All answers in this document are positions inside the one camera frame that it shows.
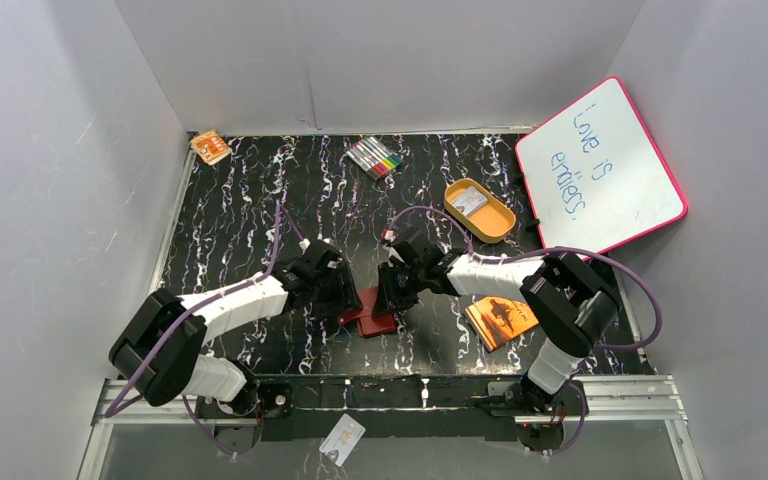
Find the table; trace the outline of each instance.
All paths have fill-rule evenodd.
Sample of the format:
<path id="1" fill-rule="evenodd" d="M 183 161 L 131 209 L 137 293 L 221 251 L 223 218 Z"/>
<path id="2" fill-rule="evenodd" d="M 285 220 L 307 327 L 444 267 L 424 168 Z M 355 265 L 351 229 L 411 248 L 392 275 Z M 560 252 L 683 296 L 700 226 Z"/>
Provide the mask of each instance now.
<path id="1" fill-rule="evenodd" d="M 214 166 L 193 165 L 161 284 L 173 293 L 197 293 L 238 282 L 264 268 L 272 241 L 276 199 L 285 199 L 301 231 L 327 238 L 349 259 L 359 289 L 377 284 L 386 259 L 378 240 L 393 215 L 412 205 L 441 207 L 443 192 L 471 177 L 517 215 L 497 245 L 476 241 L 479 253 L 513 254 L 540 247 L 518 180 L 517 134 L 385 135 L 379 138 L 405 159 L 397 172 L 373 182 L 341 160 L 358 136 L 229 137 L 233 157 Z M 400 222 L 428 228 L 429 238 L 465 246 L 445 219 L 413 213 Z M 285 228 L 283 251 L 297 252 Z M 603 276 L 614 283 L 607 268 Z M 208 345 L 217 356 L 237 358 L 261 374 L 510 374 L 524 372 L 543 343 L 539 328 L 488 353 L 463 315 L 476 297 L 424 292 L 420 304 L 397 318 L 398 331 L 364 339 L 356 326 L 295 311 L 228 332 Z M 625 315 L 605 335 L 631 343 Z M 584 373 L 651 373 L 635 353 L 599 352 Z"/>

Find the floor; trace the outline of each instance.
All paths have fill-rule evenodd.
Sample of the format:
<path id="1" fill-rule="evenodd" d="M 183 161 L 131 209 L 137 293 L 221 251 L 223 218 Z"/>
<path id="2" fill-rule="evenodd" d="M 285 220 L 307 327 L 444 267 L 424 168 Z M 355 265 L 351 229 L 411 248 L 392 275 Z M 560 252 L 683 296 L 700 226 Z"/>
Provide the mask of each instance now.
<path id="1" fill-rule="evenodd" d="M 357 287 L 374 286 L 385 259 L 378 238 L 390 218 L 411 205 L 441 205 L 454 180 L 471 177 L 517 215 L 518 223 L 497 245 L 477 244 L 485 254 L 515 253 L 540 246 L 525 224 L 532 218 L 514 154 L 515 134 L 391 135 L 381 140 L 405 159 L 377 183 L 343 152 L 357 136 L 230 137 L 233 157 L 214 166 L 193 165 L 171 242 L 162 285 L 195 293 L 232 284 L 265 265 L 271 246 L 274 202 L 285 198 L 299 228 L 328 238 L 351 262 Z M 422 213 L 406 220 L 427 227 L 429 238 L 463 246 L 446 221 Z M 297 251 L 285 238 L 284 250 Z M 602 269 L 613 282 L 612 273 Z M 421 304 L 398 318 L 398 332 L 363 339 L 356 327 L 303 311 L 260 320 L 228 332 L 209 345 L 215 355 L 235 357 L 261 374 L 495 374 L 523 372 L 536 357 L 539 328 L 488 353 L 463 316 L 477 298 L 421 295 Z M 609 343 L 633 341 L 623 315 L 605 335 Z M 634 353 L 600 352 L 583 373 L 651 373 Z"/>

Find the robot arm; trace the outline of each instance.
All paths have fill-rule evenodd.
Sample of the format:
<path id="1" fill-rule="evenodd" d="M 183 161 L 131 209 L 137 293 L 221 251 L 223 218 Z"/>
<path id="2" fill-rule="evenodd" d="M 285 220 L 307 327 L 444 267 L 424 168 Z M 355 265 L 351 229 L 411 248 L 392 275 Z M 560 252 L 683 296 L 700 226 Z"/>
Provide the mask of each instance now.
<path id="1" fill-rule="evenodd" d="M 410 308 L 426 288 L 528 304 L 547 338 L 517 392 L 516 403 L 527 409 L 546 411 L 619 314 L 616 292 L 574 254 L 501 263 L 462 250 L 444 254 L 414 228 L 385 240 L 392 250 L 379 266 L 376 315 Z"/>
<path id="2" fill-rule="evenodd" d="M 240 282 L 181 297 L 165 289 L 155 291 L 113 345 L 110 362 L 130 378 L 176 318 L 218 296 L 172 333 L 135 387 L 152 406 L 187 394 L 227 402 L 240 413 L 250 411 L 257 403 L 254 375 L 233 360 L 201 355 L 205 343 L 254 320 L 305 305 L 319 316 L 336 316 L 361 306 L 349 265 L 336 248 L 321 240 L 305 241 L 302 248 L 302 255 L 280 262 L 272 275 L 247 288 L 240 289 Z"/>

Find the marble surface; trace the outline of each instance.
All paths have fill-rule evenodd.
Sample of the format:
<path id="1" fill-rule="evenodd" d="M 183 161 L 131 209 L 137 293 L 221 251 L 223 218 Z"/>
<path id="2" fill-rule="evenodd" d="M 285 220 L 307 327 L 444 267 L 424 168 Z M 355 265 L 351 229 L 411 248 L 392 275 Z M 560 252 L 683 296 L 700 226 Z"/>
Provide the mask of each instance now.
<path id="1" fill-rule="evenodd" d="M 379 137 L 405 158 L 386 179 L 373 182 L 341 159 L 357 136 L 227 138 L 233 157 L 208 166 L 200 160 L 178 217 L 162 285 L 173 293 L 197 293 L 232 284 L 264 268 L 272 245 L 275 201 L 284 199 L 301 231 L 327 238 L 351 262 L 359 289 L 377 284 L 386 258 L 378 239 L 390 218 L 411 205 L 442 206 L 453 181 L 471 177 L 517 215 L 505 240 L 482 245 L 485 254 L 516 253 L 540 246 L 525 189 L 516 177 L 518 135 L 393 135 Z M 457 230 L 424 212 L 400 220 L 427 227 L 429 238 L 464 246 Z M 283 229 L 282 253 L 299 252 Z M 610 271 L 604 271 L 610 277 Z M 396 333 L 364 339 L 356 326 L 295 311 L 228 332 L 209 345 L 217 356 L 237 358 L 256 373 L 492 374 L 525 371 L 544 336 L 539 328 L 488 353 L 463 315 L 478 298 L 424 292 L 421 303 L 397 318 Z M 624 317 L 606 334 L 608 343 L 630 343 Z M 636 354 L 597 353 L 584 373 L 646 373 Z"/>

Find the whiteboard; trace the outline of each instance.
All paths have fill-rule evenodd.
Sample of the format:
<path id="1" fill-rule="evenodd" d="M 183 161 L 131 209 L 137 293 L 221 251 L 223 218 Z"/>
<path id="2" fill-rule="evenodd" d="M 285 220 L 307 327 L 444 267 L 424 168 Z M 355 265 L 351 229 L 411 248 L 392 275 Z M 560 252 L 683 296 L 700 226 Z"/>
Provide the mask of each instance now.
<path id="1" fill-rule="evenodd" d="M 604 252 L 687 212 L 617 77 L 520 139 L 516 154 L 544 246 Z"/>

